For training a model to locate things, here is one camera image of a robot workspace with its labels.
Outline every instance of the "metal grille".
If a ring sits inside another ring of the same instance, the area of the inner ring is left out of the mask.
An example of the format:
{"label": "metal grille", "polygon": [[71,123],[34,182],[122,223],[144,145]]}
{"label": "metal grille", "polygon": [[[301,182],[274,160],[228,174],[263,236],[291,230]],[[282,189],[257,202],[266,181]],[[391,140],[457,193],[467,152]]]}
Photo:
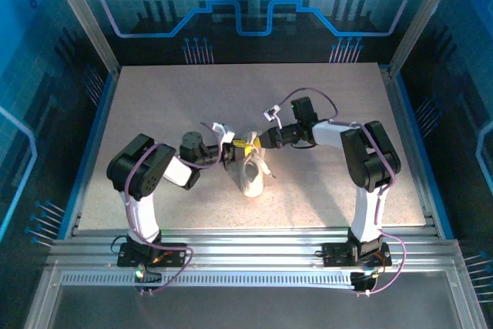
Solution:
{"label": "metal grille", "polygon": [[[175,272],[161,273],[163,283],[169,281]],[[134,273],[69,271],[62,275],[62,285],[77,286],[146,286],[156,283],[135,283]],[[351,288],[350,272],[216,272],[191,271],[180,275],[173,286],[177,287],[337,287]]]}

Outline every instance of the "vertical metal post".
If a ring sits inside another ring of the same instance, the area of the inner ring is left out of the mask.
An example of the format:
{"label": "vertical metal post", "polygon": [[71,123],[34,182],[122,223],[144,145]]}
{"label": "vertical metal post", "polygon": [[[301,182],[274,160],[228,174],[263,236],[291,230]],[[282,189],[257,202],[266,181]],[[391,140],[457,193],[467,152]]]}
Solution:
{"label": "vertical metal post", "polygon": [[421,3],[409,28],[402,38],[401,44],[399,44],[394,57],[392,57],[389,65],[389,74],[391,78],[394,78],[401,70],[439,2],[440,0],[423,0]]}
{"label": "vertical metal post", "polygon": [[118,78],[119,63],[86,0],[67,0],[67,2],[108,71]]}

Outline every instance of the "blue edge trim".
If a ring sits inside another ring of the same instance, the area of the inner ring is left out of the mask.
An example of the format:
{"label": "blue edge trim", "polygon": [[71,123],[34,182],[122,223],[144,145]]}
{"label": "blue edge trim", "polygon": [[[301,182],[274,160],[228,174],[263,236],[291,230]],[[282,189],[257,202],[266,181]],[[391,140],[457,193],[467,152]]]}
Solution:
{"label": "blue edge trim", "polygon": [[[424,147],[424,142],[419,132],[418,123],[414,118],[411,101],[409,100],[409,96],[407,95],[404,80],[402,79],[400,73],[397,74],[397,84],[399,85],[399,89],[404,100],[404,108],[406,109],[406,114],[409,117],[414,138],[416,139],[418,150],[423,160],[424,170],[428,177],[431,194],[434,197],[435,206],[437,208],[438,217],[440,217],[439,221],[444,231],[444,236],[446,239],[454,239],[454,234],[452,233],[452,228],[448,221],[447,212],[445,211],[445,206],[441,199],[438,185],[431,169],[430,160],[428,159],[428,155]],[[92,124],[91,133],[89,134],[89,138],[87,139],[86,149],[84,151],[84,155],[82,156],[81,165],[79,167],[79,171],[77,172],[74,187],[70,194],[69,204],[67,205],[65,216],[63,217],[62,224],[60,226],[58,239],[61,239],[62,236],[66,234],[67,229],[69,228],[70,220],[72,218],[72,213],[75,209],[77,199],[79,198],[81,192],[85,189],[90,175],[92,174],[94,164],[96,163],[96,154],[99,150],[99,146],[101,145],[102,134],[104,133],[104,129],[106,127],[106,120],[108,119],[109,109],[111,107],[111,102],[113,100],[115,90],[116,81],[114,80],[113,76],[109,75],[108,79],[106,80],[105,89],[101,97],[102,104],[100,104],[98,107],[96,117],[94,118],[94,123]]]}
{"label": "blue edge trim", "polygon": [[421,134],[419,132],[418,123],[414,117],[414,111],[411,106],[411,101],[409,100],[409,95],[407,94],[406,87],[404,85],[404,80],[402,79],[402,75],[399,72],[397,74],[397,84],[399,85],[399,90],[401,91],[402,99],[404,100],[404,108],[406,109],[407,117],[409,117],[409,122],[411,123],[411,128],[413,130],[414,138],[416,139],[416,143],[418,145],[418,150],[421,155],[421,159],[423,160],[424,171],[426,172],[426,176],[428,178],[428,184],[431,189],[431,195],[434,198],[434,204],[436,206],[438,217],[440,220],[441,228],[444,231],[445,239],[454,239],[454,234],[452,233],[452,228],[448,221],[447,211],[445,210],[444,203],[441,199],[440,191],[438,190],[437,181],[434,178],[433,170],[431,169],[430,160],[428,159],[428,154],[426,153],[426,148],[424,147],[424,141],[421,138]]}
{"label": "blue edge trim", "polygon": [[116,83],[117,81],[114,79],[114,76],[112,74],[108,74],[105,88],[102,91],[101,100],[96,111],[96,116],[94,118],[94,122],[92,123],[91,132],[89,134],[89,138],[87,139],[86,149],[84,149],[84,154],[82,155],[79,171],[77,172],[77,177],[75,178],[74,186],[72,188],[72,192],[70,193],[67,209],[65,210],[65,215],[60,225],[57,239],[65,238],[67,230],[70,227],[72,214],[75,211],[75,205],[77,204],[80,196],[83,195],[89,179],[91,178],[94,165],[96,164],[99,146],[102,141],[102,134],[105,131],[106,121],[108,120],[109,109],[111,108],[113,96],[115,95]]}

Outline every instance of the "white sneaker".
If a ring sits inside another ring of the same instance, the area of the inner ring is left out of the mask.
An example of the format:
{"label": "white sneaker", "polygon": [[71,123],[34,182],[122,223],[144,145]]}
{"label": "white sneaker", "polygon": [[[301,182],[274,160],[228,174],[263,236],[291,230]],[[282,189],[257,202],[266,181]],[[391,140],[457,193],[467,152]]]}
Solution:
{"label": "white sneaker", "polygon": [[[253,141],[261,132],[250,130],[243,134],[242,139],[253,145]],[[254,198],[263,192],[263,175],[272,176],[272,173],[263,161],[265,149],[253,147],[252,151],[240,163],[240,190],[244,196]]]}

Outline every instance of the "work surface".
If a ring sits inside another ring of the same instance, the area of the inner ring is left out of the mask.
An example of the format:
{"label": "work surface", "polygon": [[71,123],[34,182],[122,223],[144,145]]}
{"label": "work surface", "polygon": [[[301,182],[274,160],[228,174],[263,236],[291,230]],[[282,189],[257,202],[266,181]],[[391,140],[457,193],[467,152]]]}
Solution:
{"label": "work surface", "polygon": [[[401,138],[377,64],[184,65],[123,67],[87,189],[79,229],[127,228],[119,194],[106,178],[109,161],[137,134],[179,148],[187,131],[215,138],[201,121],[228,123],[241,134],[270,128],[262,112],[296,88],[310,86],[335,101],[340,121],[381,121],[402,162],[396,185],[385,205],[383,224],[423,224]],[[319,118],[332,116],[323,97],[312,99]],[[289,103],[280,112],[283,123],[294,122]],[[202,171],[189,191],[162,180],[154,193],[161,228],[346,227],[356,200],[344,153],[328,146],[267,151],[265,160],[276,179],[264,177],[256,199],[237,187],[236,165]]]}

